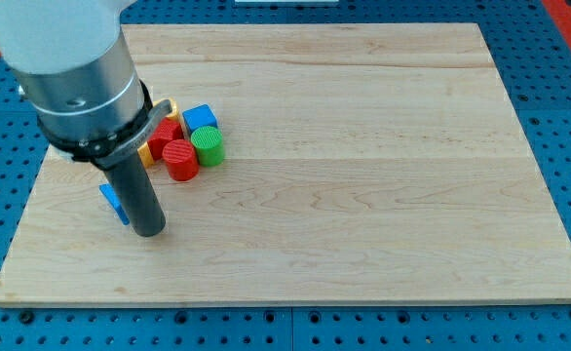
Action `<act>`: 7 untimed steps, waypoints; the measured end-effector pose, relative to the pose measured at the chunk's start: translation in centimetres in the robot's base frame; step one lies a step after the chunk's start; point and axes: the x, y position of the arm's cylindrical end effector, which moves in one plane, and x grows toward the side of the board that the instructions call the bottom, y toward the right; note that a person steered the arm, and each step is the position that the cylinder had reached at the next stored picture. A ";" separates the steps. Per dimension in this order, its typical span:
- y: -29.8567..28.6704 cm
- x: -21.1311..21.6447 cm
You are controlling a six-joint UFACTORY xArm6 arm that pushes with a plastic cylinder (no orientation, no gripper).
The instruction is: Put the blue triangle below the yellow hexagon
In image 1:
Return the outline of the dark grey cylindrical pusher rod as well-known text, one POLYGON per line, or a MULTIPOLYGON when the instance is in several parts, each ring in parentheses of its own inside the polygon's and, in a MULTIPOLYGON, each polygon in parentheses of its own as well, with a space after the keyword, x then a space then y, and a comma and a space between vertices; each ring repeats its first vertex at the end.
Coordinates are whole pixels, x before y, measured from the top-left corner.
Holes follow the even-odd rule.
POLYGON ((140 237, 160 234, 166 217, 138 153, 104 171, 134 232, 140 237))

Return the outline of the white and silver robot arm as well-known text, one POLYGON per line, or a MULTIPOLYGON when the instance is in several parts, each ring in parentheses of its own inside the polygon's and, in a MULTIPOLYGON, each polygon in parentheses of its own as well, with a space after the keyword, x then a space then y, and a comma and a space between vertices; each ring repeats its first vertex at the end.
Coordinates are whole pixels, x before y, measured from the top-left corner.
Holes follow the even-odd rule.
POLYGON ((135 233, 166 218, 138 148, 171 113, 140 80, 121 26, 127 0, 0 0, 0 54, 41 132, 74 162, 104 172, 135 233))

